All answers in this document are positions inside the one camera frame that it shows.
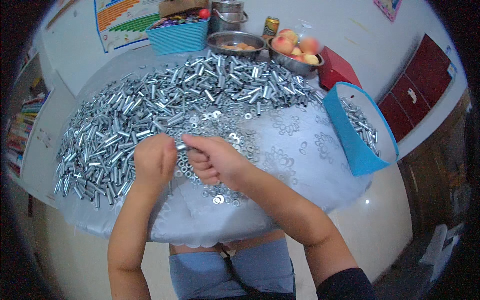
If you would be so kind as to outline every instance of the blue basket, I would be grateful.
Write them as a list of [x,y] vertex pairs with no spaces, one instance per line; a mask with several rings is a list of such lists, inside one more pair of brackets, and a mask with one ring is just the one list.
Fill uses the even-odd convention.
[[152,24],[145,31],[155,55],[199,51],[206,45],[208,21],[150,29]]
[[[378,132],[378,143],[375,146],[377,150],[382,151],[381,158],[373,153],[355,131],[338,96],[348,98],[354,96],[351,99],[352,103],[360,107],[369,123]],[[326,95],[324,106],[330,115],[354,176],[373,173],[398,160],[398,146],[392,131],[378,106],[365,91],[353,84],[337,82]]]

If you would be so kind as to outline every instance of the lidded metal pot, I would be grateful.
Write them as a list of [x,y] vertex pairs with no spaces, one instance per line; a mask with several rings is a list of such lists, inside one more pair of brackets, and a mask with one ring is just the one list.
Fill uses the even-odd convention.
[[243,1],[221,0],[212,2],[210,33],[224,30],[241,31],[241,24],[248,21],[243,11]]

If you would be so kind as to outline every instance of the red cabinet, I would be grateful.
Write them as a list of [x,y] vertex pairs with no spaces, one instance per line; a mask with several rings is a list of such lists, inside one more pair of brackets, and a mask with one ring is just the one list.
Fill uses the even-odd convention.
[[452,80],[449,66],[447,55],[425,34],[405,71],[378,106],[397,141],[420,123],[444,94]]
[[397,141],[403,139],[413,129],[406,113],[392,94],[387,94],[378,107],[382,111]]
[[430,107],[437,103],[452,80],[447,72],[449,65],[447,55],[428,35],[425,35],[420,48],[405,70],[405,75],[415,82]]
[[402,75],[392,88],[392,94],[403,108],[413,126],[416,126],[430,111],[421,93],[406,75]]

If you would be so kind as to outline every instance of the peach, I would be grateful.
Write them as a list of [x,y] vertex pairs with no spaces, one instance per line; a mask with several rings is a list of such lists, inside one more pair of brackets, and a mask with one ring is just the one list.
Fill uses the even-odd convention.
[[294,60],[298,60],[298,61],[301,61],[301,62],[304,62],[303,60],[303,56],[302,55],[289,55],[288,57],[294,59]]
[[314,55],[320,53],[320,43],[311,36],[302,38],[299,46],[305,54]]
[[293,48],[291,54],[292,54],[292,55],[302,55],[303,53],[302,53],[302,51],[300,50],[300,48],[295,47],[295,48]]
[[299,36],[291,29],[280,30],[278,36],[284,36],[288,38],[293,44],[296,44],[299,41]]
[[292,53],[293,43],[284,36],[276,36],[272,40],[272,47],[278,52],[288,55]]
[[305,55],[303,55],[303,61],[310,64],[310,65],[316,65],[316,64],[318,64],[318,57],[316,57],[315,55],[311,55],[311,54],[305,54]]
[[248,47],[248,45],[245,44],[245,43],[238,43],[238,44],[237,44],[237,47],[242,48],[242,49],[245,49],[245,48]]

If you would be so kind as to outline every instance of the colorful poster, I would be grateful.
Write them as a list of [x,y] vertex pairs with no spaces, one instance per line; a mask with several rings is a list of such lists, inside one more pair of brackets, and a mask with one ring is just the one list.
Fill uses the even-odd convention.
[[162,0],[94,0],[96,29],[105,53],[148,39]]
[[400,9],[400,4],[402,0],[373,0],[383,12],[390,19],[390,21],[395,21],[396,14]]

